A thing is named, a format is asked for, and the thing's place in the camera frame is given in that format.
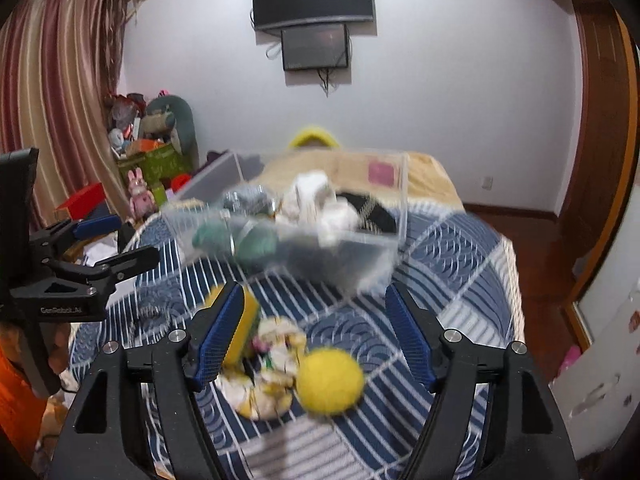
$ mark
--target clear storage box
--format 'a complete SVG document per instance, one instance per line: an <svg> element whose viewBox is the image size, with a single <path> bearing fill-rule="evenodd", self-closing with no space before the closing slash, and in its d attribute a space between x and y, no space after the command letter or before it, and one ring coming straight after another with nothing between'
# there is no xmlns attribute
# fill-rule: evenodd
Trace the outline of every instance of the clear storage box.
<svg viewBox="0 0 640 480"><path fill-rule="evenodd" d="M166 206L162 214L187 261L205 253L243 267L286 269L293 276L326 282L345 292L385 285L406 238L405 153L298 149L283 153L227 153L189 181L178 200L204 207ZM370 194L396 218L396 234L336 231L326 240L314 225L287 226L265 217L227 214L216 201L242 183L260 184L278 196L296 175L324 171L337 192ZM214 243L203 242L207 237Z"/></svg>

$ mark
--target crumpled white cloth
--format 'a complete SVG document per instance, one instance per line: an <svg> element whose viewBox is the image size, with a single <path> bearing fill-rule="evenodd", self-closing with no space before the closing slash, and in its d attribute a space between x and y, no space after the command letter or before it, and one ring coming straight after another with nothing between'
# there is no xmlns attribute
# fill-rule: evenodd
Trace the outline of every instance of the crumpled white cloth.
<svg viewBox="0 0 640 480"><path fill-rule="evenodd" d="M276 223L316 225L321 246L334 245L337 232L355 231L360 219L347 199L337 197L324 171L300 173L284 194Z"/></svg>

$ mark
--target striped curtain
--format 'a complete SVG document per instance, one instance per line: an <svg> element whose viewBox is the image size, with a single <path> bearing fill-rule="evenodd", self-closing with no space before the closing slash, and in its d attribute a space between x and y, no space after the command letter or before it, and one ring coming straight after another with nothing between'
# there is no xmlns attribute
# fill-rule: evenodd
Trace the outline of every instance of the striped curtain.
<svg viewBox="0 0 640 480"><path fill-rule="evenodd" d="M95 182L112 212L127 214L104 105L117 84L127 2L21 0L0 30L0 152L40 149L32 229Z"/></svg>

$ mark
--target pink bunny toy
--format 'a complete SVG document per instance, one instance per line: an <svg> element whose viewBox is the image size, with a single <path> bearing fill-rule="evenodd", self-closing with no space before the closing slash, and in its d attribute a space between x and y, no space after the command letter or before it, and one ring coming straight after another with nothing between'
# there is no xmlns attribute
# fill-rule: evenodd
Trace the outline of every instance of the pink bunny toy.
<svg viewBox="0 0 640 480"><path fill-rule="evenodd" d="M129 177L129 208L133 218L140 220L151 213L155 213L158 210L156 200L146 188L145 179L142 178L142 170L136 168L135 174L133 171L129 171L127 176Z"/></svg>

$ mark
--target metal bolt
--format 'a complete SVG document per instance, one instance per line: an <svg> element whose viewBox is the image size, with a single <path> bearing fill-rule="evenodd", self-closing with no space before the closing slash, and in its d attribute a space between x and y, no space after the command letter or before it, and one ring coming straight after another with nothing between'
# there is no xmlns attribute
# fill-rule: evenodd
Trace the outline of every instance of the metal bolt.
<svg viewBox="0 0 640 480"><path fill-rule="evenodd" d="M102 351L105 354L113 354L118 348L120 345L117 341L109 341L102 346Z"/></svg>
<svg viewBox="0 0 640 480"><path fill-rule="evenodd" d="M450 343L457 343L462 340L462 334L457 330L449 328L449 330L444 331L444 339Z"/></svg>
<svg viewBox="0 0 640 480"><path fill-rule="evenodd" d="M187 333L181 328L169 333L169 341L171 341L172 343L179 343L185 337L187 337Z"/></svg>
<svg viewBox="0 0 640 480"><path fill-rule="evenodd" d="M513 343L511 343L511 350L516 352L516 354L526 354L527 345L525 345L522 341L514 341Z"/></svg>

